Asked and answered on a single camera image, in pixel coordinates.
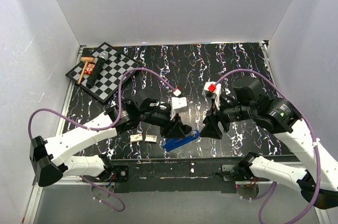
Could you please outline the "blue stapler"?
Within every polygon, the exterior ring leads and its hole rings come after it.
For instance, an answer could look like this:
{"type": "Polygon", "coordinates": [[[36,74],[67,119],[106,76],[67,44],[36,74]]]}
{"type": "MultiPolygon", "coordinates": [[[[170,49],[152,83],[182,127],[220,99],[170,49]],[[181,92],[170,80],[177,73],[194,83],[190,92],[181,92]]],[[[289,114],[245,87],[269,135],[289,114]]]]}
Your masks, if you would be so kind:
{"type": "Polygon", "coordinates": [[[198,130],[191,131],[190,134],[186,135],[185,138],[167,138],[163,144],[162,148],[165,149],[166,152],[170,152],[174,149],[177,149],[185,144],[188,144],[197,138],[199,138],[200,132],[198,130]]]}

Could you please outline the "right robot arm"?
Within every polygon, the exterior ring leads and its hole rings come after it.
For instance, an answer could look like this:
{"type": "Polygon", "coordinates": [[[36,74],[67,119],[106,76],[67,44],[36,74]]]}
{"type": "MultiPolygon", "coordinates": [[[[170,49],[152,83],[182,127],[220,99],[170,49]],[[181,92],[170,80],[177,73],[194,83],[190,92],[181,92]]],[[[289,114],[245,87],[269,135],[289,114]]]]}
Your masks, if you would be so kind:
{"type": "Polygon", "coordinates": [[[202,94],[213,101],[203,121],[200,137],[221,139],[232,122],[253,120],[282,141],[303,168],[275,163],[250,152],[223,176],[236,180],[263,178],[281,183],[310,202],[316,185],[320,186],[314,206],[319,209],[337,207],[337,161],[312,135],[300,112],[284,98],[269,98],[262,83],[252,77],[236,80],[232,85],[236,98],[221,92],[221,85],[206,82],[202,94]]]}

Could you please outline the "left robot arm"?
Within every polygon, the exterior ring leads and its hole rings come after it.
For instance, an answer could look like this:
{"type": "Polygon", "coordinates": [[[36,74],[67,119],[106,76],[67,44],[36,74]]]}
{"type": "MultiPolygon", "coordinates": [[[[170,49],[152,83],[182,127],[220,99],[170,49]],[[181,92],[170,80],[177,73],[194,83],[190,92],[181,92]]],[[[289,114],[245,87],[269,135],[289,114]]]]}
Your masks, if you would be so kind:
{"type": "Polygon", "coordinates": [[[106,109],[105,112],[62,135],[44,139],[37,136],[31,140],[30,161],[40,187],[55,184],[66,176],[91,176],[106,182],[112,175],[122,177],[107,156],[78,156],[81,150],[98,144],[108,138],[136,128],[140,122],[160,127],[160,135],[165,138],[164,148],[171,151],[199,136],[191,126],[184,125],[179,116],[186,112],[187,99],[173,97],[169,103],[161,102],[145,94],[124,99],[121,106],[106,109]]]}

